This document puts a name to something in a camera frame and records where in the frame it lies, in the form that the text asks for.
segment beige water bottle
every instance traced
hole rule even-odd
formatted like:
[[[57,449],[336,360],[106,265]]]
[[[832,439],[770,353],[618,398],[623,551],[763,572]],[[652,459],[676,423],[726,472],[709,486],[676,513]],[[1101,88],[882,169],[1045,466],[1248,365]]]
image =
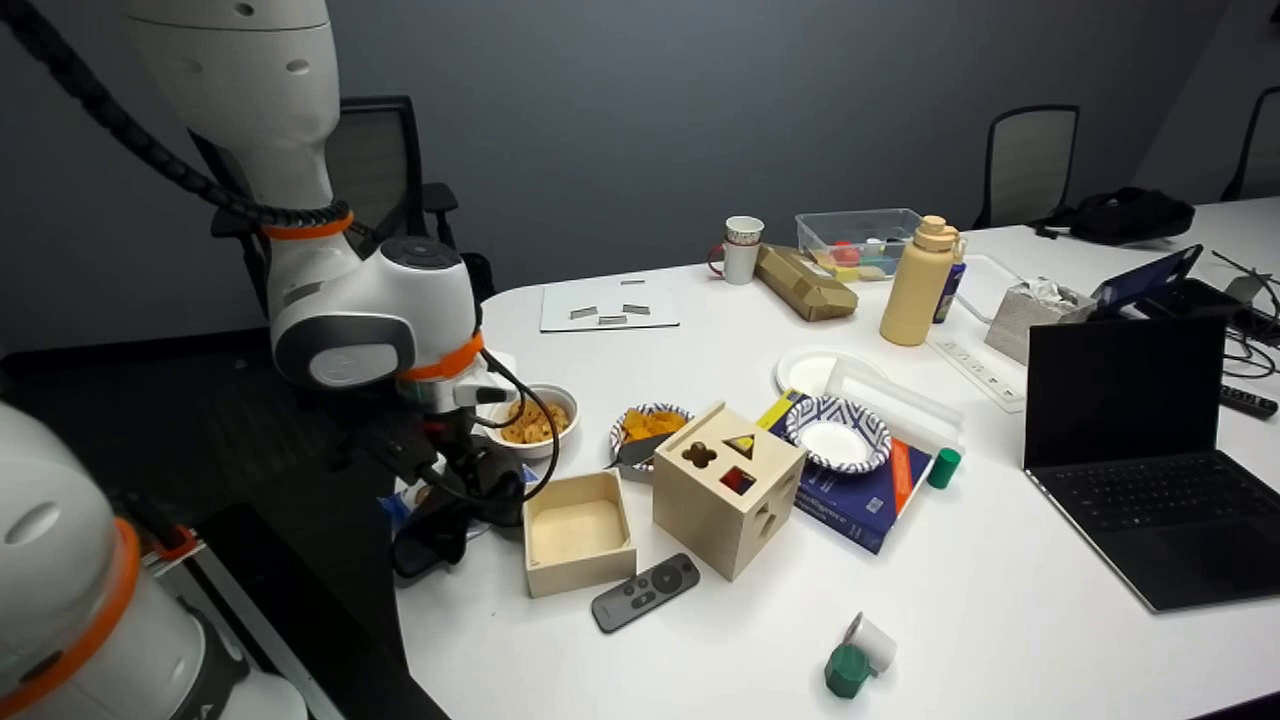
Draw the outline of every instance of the beige water bottle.
[[[902,252],[893,291],[881,319],[881,336],[897,345],[920,345],[933,325],[933,310],[955,261],[960,232],[943,218],[925,215]]]

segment power strip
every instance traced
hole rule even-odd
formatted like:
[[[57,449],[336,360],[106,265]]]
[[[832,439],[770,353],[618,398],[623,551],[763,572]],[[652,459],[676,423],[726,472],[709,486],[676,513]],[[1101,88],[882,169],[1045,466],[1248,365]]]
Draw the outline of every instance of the power strip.
[[[987,393],[987,397],[996,401],[1001,410],[1009,414],[1027,410],[1027,396],[1012,383],[1006,382],[995,370],[982,364],[972,352],[954,340],[929,340],[929,346],[937,350],[942,357],[955,365],[960,373],[969,378],[969,382],[978,386],[978,389]]]

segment chips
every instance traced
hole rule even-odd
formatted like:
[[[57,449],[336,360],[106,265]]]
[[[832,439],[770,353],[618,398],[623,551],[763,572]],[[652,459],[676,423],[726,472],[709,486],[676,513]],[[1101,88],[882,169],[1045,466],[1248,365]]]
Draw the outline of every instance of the chips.
[[[554,402],[548,402],[547,407],[552,411],[552,420],[556,423],[556,430],[563,433],[568,428],[568,414],[564,409]],[[507,410],[507,419],[511,420],[520,413],[520,404],[512,404]],[[552,425],[547,421],[547,415],[543,414],[541,409],[532,400],[525,401],[525,411],[521,413],[520,419],[502,428],[502,439],[507,442],[515,442],[520,445],[532,445],[535,442],[545,442],[552,439]]]
[[[626,437],[622,442],[631,442],[634,439],[644,439],[653,436],[660,436],[663,433],[673,433],[680,428],[685,427],[684,415],[680,413],[671,413],[666,410],[659,410],[655,413],[641,413],[636,409],[627,410],[625,418],[622,418],[622,430]]]

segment open wooden tray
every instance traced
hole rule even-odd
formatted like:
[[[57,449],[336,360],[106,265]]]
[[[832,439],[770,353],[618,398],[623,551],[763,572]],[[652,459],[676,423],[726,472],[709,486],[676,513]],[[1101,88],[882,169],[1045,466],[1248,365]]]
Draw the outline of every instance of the open wooden tray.
[[[636,574],[617,470],[554,480],[525,503],[525,573],[532,597]]]

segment bottle lid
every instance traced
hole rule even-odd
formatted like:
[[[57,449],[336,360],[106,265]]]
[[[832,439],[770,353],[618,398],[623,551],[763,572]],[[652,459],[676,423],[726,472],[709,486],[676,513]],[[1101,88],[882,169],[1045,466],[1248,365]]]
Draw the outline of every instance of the bottle lid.
[[[951,475],[955,474],[957,465],[960,465],[960,454],[950,447],[943,447],[933,459],[933,470],[929,470],[928,483],[943,489],[951,482]]]
[[[827,689],[840,697],[851,698],[870,676],[872,665],[863,651],[851,644],[842,644],[831,653],[822,674],[827,678]]]
[[[920,227],[915,228],[915,245],[931,252],[950,251],[959,238],[960,231],[948,225],[946,218],[940,215],[920,218]]]

